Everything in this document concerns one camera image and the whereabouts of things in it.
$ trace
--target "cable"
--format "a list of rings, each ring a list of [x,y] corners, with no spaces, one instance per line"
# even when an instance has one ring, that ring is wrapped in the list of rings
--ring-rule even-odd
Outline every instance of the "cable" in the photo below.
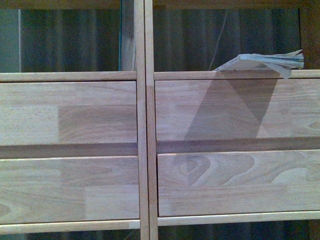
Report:
[[[223,20],[223,24],[222,24],[222,27],[221,27],[221,31],[220,31],[220,34],[218,36],[218,40],[216,42],[216,45],[215,45],[215,50],[214,50],[214,54],[213,54],[213,58],[211,60],[211,63],[210,63],[210,66],[209,66],[209,70],[211,70],[212,68],[212,65],[214,64],[214,60],[216,58],[216,54],[217,54],[217,51],[218,51],[218,46],[219,46],[219,42],[220,42],[220,38],[221,38],[221,35],[225,29],[225,25],[226,25],[226,20],[227,20],[227,13],[228,13],[228,9],[225,10],[225,14],[224,14],[224,20]]]

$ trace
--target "light wood surface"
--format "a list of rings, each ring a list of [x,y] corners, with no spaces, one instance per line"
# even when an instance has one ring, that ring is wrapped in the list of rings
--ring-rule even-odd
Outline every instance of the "light wood surface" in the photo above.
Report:
[[[0,9],[114,9],[120,0],[4,0]]]
[[[320,209],[320,150],[158,155],[159,216]]]
[[[45,222],[27,224],[2,224],[0,234],[50,233],[74,231],[99,231],[139,229],[140,220],[107,220],[107,221],[74,221],[74,222]]]
[[[319,79],[156,81],[155,109],[159,142],[320,137]]]
[[[0,160],[0,224],[139,218],[136,156]]]
[[[135,71],[0,73],[0,83],[136,80]]]
[[[228,80],[228,79],[280,79],[276,71],[168,71],[155,72],[154,80]],[[293,70],[292,79],[320,78],[320,70]]]
[[[158,176],[156,154],[156,110],[154,80],[154,26],[153,2],[144,1],[145,11],[145,60],[146,60],[146,109],[150,239],[158,239]]]
[[[245,214],[219,214],[202,216],[172,216],[159,217],[159,226],[227,224],[266,221],[292,221],[319,219],[320,211],[290,211],[290,212],[258,212]]]
[[[148,156],[147,156],[147,113],[146,113],[146,52],[145,52],[145,10],[144,0],[134,1],[134,39],[136,44],[136,98],[137,137],[139,158],[140,195],[140,238],[150,239]]]
[[[155,8],[166,9],[236,9],[298,8],[305,0],[153,0]]]
[[[299,11],[305,68],[320,69],[320,0],[306,2]]]
[[[136,143],[136,83],[0,84],[0,146]]]

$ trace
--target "open book pages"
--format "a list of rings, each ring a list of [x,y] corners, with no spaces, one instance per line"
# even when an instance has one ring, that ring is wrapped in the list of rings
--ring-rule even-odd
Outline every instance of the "open book pages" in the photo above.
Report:
[[[298,50],[274,55],[239,54],[214,71],[274,70],[279,72],[283,78],[288,79],[291,76],[291,69],[303,69],[303,67],[304,55],[302,50]]]

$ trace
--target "curtain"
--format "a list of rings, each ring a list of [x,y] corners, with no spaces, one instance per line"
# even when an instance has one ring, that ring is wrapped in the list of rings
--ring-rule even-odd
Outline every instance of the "curtain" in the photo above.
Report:
[[[21,72],[117,71],[120,11],[22,10]]]
[[[301,48],[298,9],[157,9],[153,25],[156,72],[208,71],[217,44],[213,69],[239,54]]]

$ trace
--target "drawer front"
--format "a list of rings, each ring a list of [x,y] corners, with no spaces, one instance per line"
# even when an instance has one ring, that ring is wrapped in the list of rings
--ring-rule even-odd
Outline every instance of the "drawer front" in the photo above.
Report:
[[[138,157],[3,159],[0,193],[0,224],[138,219]]]
[[[159,215],[320,210],[320,150],[158,155]]]
[[[0,84],[0,146],[136,142],[134,81]]]
[[[319,79],[155,82],[158,142],[320,136]]]

